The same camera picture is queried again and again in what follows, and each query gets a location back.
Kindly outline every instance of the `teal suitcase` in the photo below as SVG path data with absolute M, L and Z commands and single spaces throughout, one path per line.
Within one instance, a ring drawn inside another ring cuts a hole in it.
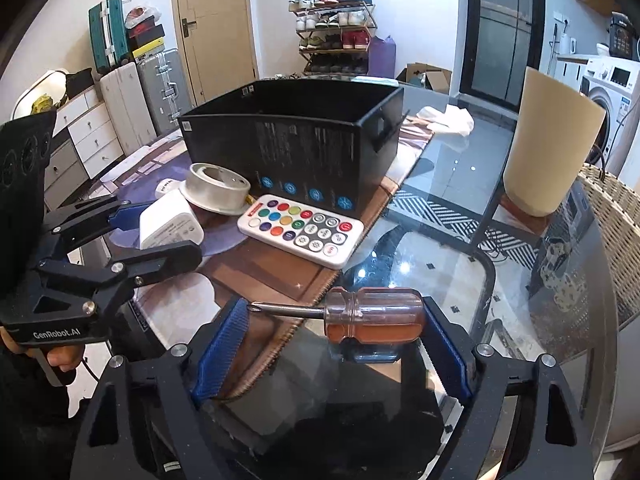
M 89 9 L 89 33 L 98 74 L 106 75 L 131 61 L 122 0 L 104 0 Z

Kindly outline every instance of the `shoe rack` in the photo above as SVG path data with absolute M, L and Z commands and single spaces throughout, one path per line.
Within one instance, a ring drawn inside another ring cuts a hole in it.
M 363 10 L 365 13 L 365 20 L 363 25 L 338 25 L 337 27 L 316 27 L 309 30 L 296 30 L 296 34 L 301 38 L 307 38 L 308 40 L 317 32 L 323 33 L 324 36 L 330 36 L 331 34 L 340 34 L 342 36 L 343 32 L 356 32 L 360 30 L 366 31 L 369 39 L 375 36 L 375 31 L 378 28 L 378 24 L 376 23 L 375 18 L 373 17 L 373 11 L 376 8 L 375 4 L 368 4 L 363 0 L 350 0 L 346 2 L 339 2 L 333 4 L 324 4 L 309 7 L 308 9 L 297 9 L 292 10 L 293 14 L 296 17 L 308 16 L 310 14 L 324 14 L 326 11 L 333 12 L 351 12 L 354 10 Z M 313 74 L 313 75 L 344 75 L 347 73 L 338 72 L 338 73 L 312 73 L 308 69 L 312 62 L 312 56 L 315 54 L 351 54 L 351 55 L 360 55 L 366 56 L 369 50 L 369 46 L 367 45 L 366 49 L 363 48 L 307 48 L 305 50 L 298 50 L 300 56 L 302 56 L 306 62 L 307 66 L 305 68 L 305 75 Z

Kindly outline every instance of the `screwdriver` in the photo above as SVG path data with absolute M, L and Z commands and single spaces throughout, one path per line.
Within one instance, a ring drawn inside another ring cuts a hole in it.
M 420 293 L 412 288 L 368 286 L 348 292 L 332 288 L 320 306 L 294 306 L 256 301 L 253 312 L 274 316 L 324 320 L 324 334 L 339 343 L 354 338 L 362 344 L 409 343 L 422 333 L 425 323 Z

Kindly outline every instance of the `black door frame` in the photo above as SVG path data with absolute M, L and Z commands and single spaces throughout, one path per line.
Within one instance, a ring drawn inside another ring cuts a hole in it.
M 476 70 L 476 55 L 478 54 L 478 34 L 480 29 L 480 0 L 468 0 L 466 13 L 466 40 L 465 57 L 462 63 L 462 76 L 460 78 L 460 92 L 492 102 L 514 112 L 520 111 L 520 101 L 513 105 L 506 99 L 500 99 L 484 92 L 474 90 L 472 82 Z M 542 56 L 542 44 L 545 33 L 545 0 L 532 0 L 531 39 L 529 42 L 529 56 L 527 66 L 535 68 L 540 66 Z

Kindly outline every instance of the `beige vase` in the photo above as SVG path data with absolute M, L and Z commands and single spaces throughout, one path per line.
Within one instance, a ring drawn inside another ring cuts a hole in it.
M 605 111 L 588 97 L 527 67 L 504 189 L 525 213 L 555 211 L 598 135 Z

